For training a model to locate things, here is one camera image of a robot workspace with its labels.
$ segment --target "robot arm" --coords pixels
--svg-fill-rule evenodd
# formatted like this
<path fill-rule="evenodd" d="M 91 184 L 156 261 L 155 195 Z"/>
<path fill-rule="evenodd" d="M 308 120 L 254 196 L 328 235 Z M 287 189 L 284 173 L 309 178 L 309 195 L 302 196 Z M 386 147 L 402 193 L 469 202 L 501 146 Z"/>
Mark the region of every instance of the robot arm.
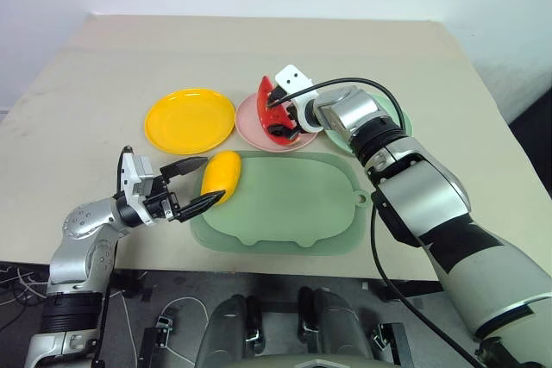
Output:
<path fill-rule="evenodd" d="M 102 366 L 97 360 L 107 310 L 110 276 L 119 239 L 141 224 L 186 221 L 220 200 L 224 191 L 202 195 L 181 208 L 167 188 L 171 178 L 207 161 L 192 157 L 160 168 L 154 176 L 146 157 L 125 147 L 113 197 L 78 206 L 65 219 L 63 239 L 50 264 L 41 328 L 31 339 L 26 368 Z"/>
<path fill-rule="evenodd" d="M 321 94 L 320 125 L 351 146 L 393 237 L 429 256 L 490 367 L 552 366 L 552 278 L 470 217 L 460 180 L 355 86 Z"/>

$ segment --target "green silicone mat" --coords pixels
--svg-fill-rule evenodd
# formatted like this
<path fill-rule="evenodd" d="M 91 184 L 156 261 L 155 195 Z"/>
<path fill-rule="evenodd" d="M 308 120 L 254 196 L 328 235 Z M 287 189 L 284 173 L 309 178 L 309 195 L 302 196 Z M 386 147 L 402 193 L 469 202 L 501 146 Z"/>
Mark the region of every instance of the green silicone mat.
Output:
<path fill-rule="evenodd" d="M 345 160 L 326 153 L 240 155 L 232 198 L 191 220 L 201 245 L 233 253 L 337 255 L 362 239 L 370 201 Z"/>

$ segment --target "beige table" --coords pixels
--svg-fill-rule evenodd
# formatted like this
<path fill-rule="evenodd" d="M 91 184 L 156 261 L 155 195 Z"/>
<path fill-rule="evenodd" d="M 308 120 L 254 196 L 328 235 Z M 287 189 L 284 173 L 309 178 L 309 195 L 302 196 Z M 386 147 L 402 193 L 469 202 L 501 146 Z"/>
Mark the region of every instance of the beige table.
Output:
<path fill-rule="evenodd" d="M 60 50 L 0 124 L 0 260 L 48 263 L 77 204 L 111 195 L 125 144 L 152 165 L 177 159 L 153 148 L 144 115 L 173 90 L 203 86 L 237 105 L 263 74 L 293 63 L 314 80 L 373 78 L 391 89 L 414 134 L 461 178 L 473 216 L 552 270 L 552 205 L 494 101 L 454 38 L 433 22 L 94 16 Z M 234 132 L 222 149 L 251 149 Z M 305 151 L 347 157 L 321 134 Z M 363 186 L 360 165 L 348 159 Z M 197 176 L 178 181 L 180 201 Z M 380 224 L 393 278 L 434 279 L 416 248 Z M 368 238 L 335 257 L 238 255 L 200 246 L 189 224 L 136 229 L 118 266 L 377 277 Z"/>

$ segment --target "gray floor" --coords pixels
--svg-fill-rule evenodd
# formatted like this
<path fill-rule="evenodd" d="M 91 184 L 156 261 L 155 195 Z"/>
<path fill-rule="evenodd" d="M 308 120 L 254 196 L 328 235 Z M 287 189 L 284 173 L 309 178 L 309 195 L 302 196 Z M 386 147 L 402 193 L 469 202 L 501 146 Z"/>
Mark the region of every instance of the gray floor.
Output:
<path fill-rule="evenodd" d="M 149 272 L 144 277 L 146 287 L 153 289 L 148 302 L 141 296 L 124 299 L 128 306 L 137 352 L 140 351 L 143 329 L 153 326 L 163 306 L 180 296 L 194 296 L 201 299 L 211 313 L 224 299 L 234 295 L 257 296 L 262 302 L 296 301 L 301 286 L 324 287 L 345 298 L 357 312 L 362 326 L 369 332 L 377 322 L 403 322 L 411 346 L 416 367 L 450 368 L 468 366 L 449 347 L 439 340 L 424 324 L 417 320 L 402 303 L 383 303 L 370 290 L 363 290 L 359 279 L 314 278 L 295 276 L 271 276 L 237 273 L 202 272 Z M 414 304 L 445 332 L 461 343 L 470 352 L 476 348 L 460 317 L 454 311 L 444 293 L 418 296 Z M 181 307 L 179 319 L 170 340 L 170 346 L 190 359 L 195 359 L 204 331 L 204 314 L 193 301 L 178 303 Z M 20 305 L 0 307 L 0 326 L 19 311 Z M 40 307 L 29 308 L 14 325 L 0 334 L 0 367 L 21 367 L 27 351 L 30 336 L 38 328 Z M 293 314 L 263 315 L 267 336 L 265 353 L 306 352 L 296 338 L 297 316 Z M 107 367 L 134 366 L 134 356 L 129 330 L 122 306 L 122 296 L 114 296 L 110 302 L 109 319 L 106 326 L 102 351 Z M 176 357 L 164 358 L 170 366 L 190 366 Z"/>

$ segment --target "green tray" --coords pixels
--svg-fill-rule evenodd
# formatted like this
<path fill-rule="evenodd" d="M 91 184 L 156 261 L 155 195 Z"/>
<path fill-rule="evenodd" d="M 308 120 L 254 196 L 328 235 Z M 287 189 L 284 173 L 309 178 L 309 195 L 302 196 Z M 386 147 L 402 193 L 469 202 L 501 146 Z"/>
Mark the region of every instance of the green tray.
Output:
<path fill-rule="evenodd" d="M 261 240 L 252 246 L 242 244 L 235 236 L 225 234 L 215 230 L 205 220 L 203 215 L 191 219 L 191 231 L 196 240 L 202 245 L 212 250 L 232 253 L 271 253 L 271 254 L 302 254 L 302 255 L 337 255 L 351 251 L 361 241 L 366 232 L 367 212 L 366 208 L 371 206 L 367 193 L 361 189 L 358 180 L 350 165 L 342 158 L 333 154 L 326 153 L 293 153 L 293 154 L 273 154 L 260 151 L 239 152 L 243 159 L 247 158 L 293 158 L 293 159 L 311 159 L 332 165 L 342 172 L 350 182 L 354 194 L 364 198 L 362 203 L 354 206 L 354 216 L 350 225 L 341 233 L 316 241 L 312 246 L 300 246 L 294 241 L 267 241 Z M 201 179 L 198 180 L 195 194 L 198 195 L 201 190 Z"/>

